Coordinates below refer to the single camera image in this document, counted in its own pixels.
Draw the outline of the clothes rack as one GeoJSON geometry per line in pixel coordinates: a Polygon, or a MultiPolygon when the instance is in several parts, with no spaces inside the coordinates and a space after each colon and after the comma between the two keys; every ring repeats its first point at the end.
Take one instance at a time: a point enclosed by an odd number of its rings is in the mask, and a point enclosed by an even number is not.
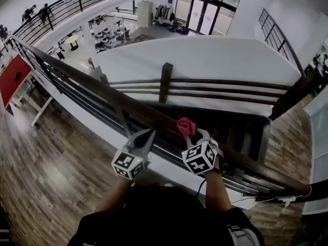
{"type": "Polygon", "coordinates": [[[161,25],[173,25],[175,14],[171,6],[159,5],[156,8],[154,20],[161,25]]]}

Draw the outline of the red top table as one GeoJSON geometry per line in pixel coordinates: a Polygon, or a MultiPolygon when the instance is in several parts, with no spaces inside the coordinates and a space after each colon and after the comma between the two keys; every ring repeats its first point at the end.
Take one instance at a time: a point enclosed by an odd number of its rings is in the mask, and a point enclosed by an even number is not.
{"type": "Polygon", "coordinates": [[[49,96],[47,101],[40,106],[32,99],[31,93],[35,87],[33,83],[35,80],[36,75],[33,74],[32,68],[20,55],[11,58],[4,70],[0,72],[0,96],[5,110],[13,115],[11,106],[17,106],[19,102],[25,100],[37,111],[37,115],[31,123],[33,127],[37,126],[39,118],[53,100],[53,97],[49,96]],[[14,80],[17,72],[21,73],[21,77],[14,80]]]}

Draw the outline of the white power strip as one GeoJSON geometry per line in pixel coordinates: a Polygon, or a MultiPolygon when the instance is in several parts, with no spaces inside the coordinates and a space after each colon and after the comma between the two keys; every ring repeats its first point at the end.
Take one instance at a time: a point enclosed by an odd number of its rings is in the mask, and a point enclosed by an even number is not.
{"type": "Polygon", "coordinates": [[[297,198],[296,196],[280,196],[277,199],[278,201],[282,202],[284,206],[287,208],[291,202],[294,202],[296,200],[296,198],[297,198]]]}

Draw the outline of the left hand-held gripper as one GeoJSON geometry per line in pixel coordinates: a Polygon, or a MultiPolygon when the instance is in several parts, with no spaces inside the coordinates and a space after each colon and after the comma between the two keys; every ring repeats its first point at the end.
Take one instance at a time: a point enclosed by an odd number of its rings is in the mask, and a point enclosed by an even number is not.
{"type": "Polygon", "coordinates": [[[134,180],[149,164],[156,131],[145,129],[130,136],[121,150],[117,150],[111,165],[117,175],[134,180]]]}

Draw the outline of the tall dark wooden post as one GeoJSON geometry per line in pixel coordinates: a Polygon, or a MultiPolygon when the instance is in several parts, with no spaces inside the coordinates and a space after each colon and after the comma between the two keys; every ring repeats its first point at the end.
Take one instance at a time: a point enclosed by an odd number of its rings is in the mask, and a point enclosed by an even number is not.
{"type": "Polygon", "coordinates": [[[275,120],[299,103],[309,94],[316,94],[320,86],[324,85],[325,79],[318,68],[313,69],[308,76],[301,77],[296,83],[283,94],[272,108],[270,120],[275,120]]]}

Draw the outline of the black metal balcony railing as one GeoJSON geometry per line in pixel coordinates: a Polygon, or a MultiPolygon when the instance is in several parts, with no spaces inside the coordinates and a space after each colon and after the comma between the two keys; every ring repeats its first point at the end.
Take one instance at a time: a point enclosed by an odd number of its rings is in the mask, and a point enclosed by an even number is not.
{"type": "Polygon", "coordinates": [[[49,6],[54,17],[48,16],[44,26],[37,13],[32,17],[31,26],[23,23],[12,35],[32,45],[67,19],[103,1],[105,0],[58,0],[49,6]]]}

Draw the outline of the row of white round machines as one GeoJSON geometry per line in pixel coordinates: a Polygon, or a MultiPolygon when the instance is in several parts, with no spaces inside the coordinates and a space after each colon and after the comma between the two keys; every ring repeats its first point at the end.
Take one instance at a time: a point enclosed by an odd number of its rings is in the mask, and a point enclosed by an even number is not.
{"type": "Polygon", "coordinates": [[[88,21],[96,53],[120,47],[130,40],[123,17],[101,15],[88,21]]]}

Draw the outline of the white cabinet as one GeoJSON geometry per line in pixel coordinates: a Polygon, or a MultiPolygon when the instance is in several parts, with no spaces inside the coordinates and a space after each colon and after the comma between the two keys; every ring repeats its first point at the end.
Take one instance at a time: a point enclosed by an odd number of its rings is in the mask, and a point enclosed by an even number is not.
{"type": "Polygon", "coordinates": [[[153,2],[140,0],[137,4],[137,22],[140,27],[149,27],[153,21],[153,2]]]}

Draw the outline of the person's left forearm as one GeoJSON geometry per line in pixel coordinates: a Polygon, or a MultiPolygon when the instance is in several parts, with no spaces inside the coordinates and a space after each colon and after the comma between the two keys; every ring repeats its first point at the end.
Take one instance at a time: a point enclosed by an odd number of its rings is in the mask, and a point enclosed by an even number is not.
{"type": "Polygon", "coordinates": [[[101,198],[94,212],[116,212],[124,204],[134,181],[119,177],[112,187],[101,198]]]}

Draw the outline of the grey waist bag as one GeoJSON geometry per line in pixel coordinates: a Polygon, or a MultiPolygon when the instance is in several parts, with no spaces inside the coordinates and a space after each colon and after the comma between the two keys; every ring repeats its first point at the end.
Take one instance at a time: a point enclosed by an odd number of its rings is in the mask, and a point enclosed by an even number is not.
{"type": "Polygon", "coordinates": [[[242,229],[237,225],[228,225],[234,246],[260,246],[256,234],[250,229],[242,229]]]}

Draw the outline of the dark wooden stair rails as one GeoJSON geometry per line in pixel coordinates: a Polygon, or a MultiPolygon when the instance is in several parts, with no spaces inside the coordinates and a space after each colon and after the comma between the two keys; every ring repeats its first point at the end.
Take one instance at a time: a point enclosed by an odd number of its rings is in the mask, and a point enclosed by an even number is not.
{"type": "MultiPolygon", "coordinates": [[[[122,93],[159,96],[160,78],[110,82],[110,86],[122,93]]],[[[171,78],[167,99],[182,96],[273,106],[290,87],[240,80],[171,78]]]]}

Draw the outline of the person's right forearm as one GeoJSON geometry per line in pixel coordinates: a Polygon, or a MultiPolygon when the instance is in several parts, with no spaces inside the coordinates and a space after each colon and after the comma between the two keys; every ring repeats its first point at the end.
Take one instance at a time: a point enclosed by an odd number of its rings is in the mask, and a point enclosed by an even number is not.
{"type": "Polygon", "coordinates": [[[222,176],[215,171],[205,173],[206,208],[212,211],[224,212],[232,209],[232,205],[224,185],[222,176]]]}

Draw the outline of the red cloth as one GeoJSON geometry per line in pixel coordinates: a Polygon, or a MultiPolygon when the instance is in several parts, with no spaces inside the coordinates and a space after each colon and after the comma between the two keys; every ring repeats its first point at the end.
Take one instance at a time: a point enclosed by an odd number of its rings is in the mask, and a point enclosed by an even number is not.
{"type": "Polygon", "coordinates": [[[177,120],[177,127],[184,139],[196,135],[197,126],[188,118],[182,117],[177,120]]]}

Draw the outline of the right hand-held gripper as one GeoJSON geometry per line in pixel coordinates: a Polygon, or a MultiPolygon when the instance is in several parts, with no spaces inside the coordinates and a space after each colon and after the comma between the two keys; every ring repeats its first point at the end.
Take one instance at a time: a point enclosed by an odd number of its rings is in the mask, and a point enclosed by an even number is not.
{"type": "Polygon", "coordinates": [[[205,141],[194,146],[190,137],[187,136],[185,138],[187,150],[181,153],[183,163],[194,175],[203,174],[214,169],[215,160],[217,158],[223,159],[222,150],[210,142],[212,139],[210,133],[204,129],[197,129],[197,132],[201,134],[200,140],[205,141]]]}

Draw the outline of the dark wooden staircase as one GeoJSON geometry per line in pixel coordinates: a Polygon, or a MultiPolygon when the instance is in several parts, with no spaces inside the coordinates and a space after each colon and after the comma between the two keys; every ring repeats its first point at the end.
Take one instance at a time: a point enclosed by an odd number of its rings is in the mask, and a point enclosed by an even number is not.
{"type": "Polygon", "coordinates": [[[264,162],[271,122],[265,116],[151,102],[147,105],[175,120],[186,117],[217,142],[264,162]]]}

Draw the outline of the round white table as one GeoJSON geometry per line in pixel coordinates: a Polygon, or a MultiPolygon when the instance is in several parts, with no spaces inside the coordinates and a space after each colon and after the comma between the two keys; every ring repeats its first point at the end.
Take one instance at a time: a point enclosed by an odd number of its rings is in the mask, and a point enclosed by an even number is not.
{"type": "Polygon", "coordinates": [[[79,38],[79,35],[72,35],[69,36],[65,41],[64,44],[65,45],[70,45],[71,46],[71,51],[75,51],[76,49],[78,49],[79,45],[77,43],[77,40],[79,38]]]}

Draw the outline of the black metal stair railing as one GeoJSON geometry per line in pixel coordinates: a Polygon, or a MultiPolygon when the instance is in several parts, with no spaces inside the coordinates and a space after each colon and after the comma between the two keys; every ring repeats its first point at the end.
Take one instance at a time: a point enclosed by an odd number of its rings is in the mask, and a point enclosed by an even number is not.
{"type": "Polygon", "coordinates": [[[295,66],[302,77],[306,77],[291,43],[265,8],[263,8],[259,17],[259,23],[260,29],[264,34],[264,41],[295,66]]]}

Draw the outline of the person's black clothing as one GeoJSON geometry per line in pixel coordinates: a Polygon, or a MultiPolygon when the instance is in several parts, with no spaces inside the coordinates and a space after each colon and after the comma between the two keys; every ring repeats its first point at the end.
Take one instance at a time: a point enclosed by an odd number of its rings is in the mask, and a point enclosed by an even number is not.
{"type": "Polygon", "coordinates": [[[174,187],[133,187],[116,212],[84,216],[68,246],[234,246],[228,225],[262,234],[239,208],[218,212],[174,187]]]}

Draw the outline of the dark wooden handrail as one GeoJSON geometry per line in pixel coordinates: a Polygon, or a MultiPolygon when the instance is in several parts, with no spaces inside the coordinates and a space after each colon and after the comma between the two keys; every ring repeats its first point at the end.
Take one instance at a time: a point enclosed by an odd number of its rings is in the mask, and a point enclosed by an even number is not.
{"type": "Polygon", "coordinates": [[[189,118],[205,129],[224,152],[223,175],[228,186],[244,195],[257,197],[309,196],[312,187],[264,165],[270,122],[296,102],[294,91],[304,91],[308,79],[294,86],[282,86],[284,94],[273,102],[269,117],[240,112],[218,111],[170,105],[167,97],[183,96],[236,101],[240,86],[249,82],[223,79],[172,78],[105,83],[65,64],[18,37],[12,42],[31,66],[56,91],[66,96],[123,136],[139,130],[156,131],[153,152],[183,168],[182,150],[187,146],[177,126],[178,119],[189,118]]]}

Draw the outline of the glass entrance doors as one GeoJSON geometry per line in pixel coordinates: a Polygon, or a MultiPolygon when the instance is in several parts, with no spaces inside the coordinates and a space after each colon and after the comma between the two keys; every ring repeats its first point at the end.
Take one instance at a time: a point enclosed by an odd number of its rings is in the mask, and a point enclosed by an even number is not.
{"type": "Polygon", "coordinates": [[[226,35],[240,0],[177,0],[175,15],[185,27],[203,35],[226,35]]]}

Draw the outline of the frosted glass partition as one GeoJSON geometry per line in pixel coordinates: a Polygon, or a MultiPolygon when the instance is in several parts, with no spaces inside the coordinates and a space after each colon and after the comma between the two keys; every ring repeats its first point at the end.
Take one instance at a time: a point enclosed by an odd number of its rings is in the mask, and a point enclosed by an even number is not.
{"type": "MultiPolygon", "coordinates": [[[[311,182],[317,183],[328,180],[328,102],[320,104],[314,111],[309,104],[305,110],[309,111],[312,125],[313,161],[311,182]]],[[[328,198],[306,202],[303,215],[313,215],[328,212],[328,198]]]]}

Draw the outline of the short dark wooden post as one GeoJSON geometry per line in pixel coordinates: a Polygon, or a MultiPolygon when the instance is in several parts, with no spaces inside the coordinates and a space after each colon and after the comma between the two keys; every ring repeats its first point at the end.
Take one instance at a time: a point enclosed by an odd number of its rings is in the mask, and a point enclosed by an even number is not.
{"type": "Polygon", "coordinates": [[[165,104],[167,101],[172,71],[173,71],[172,64],[165,63],[163,65],[161,71],[161,79],[160,79],[160,89],[159,89],[159,99],[158,99],[159,103],[165,104]]]}

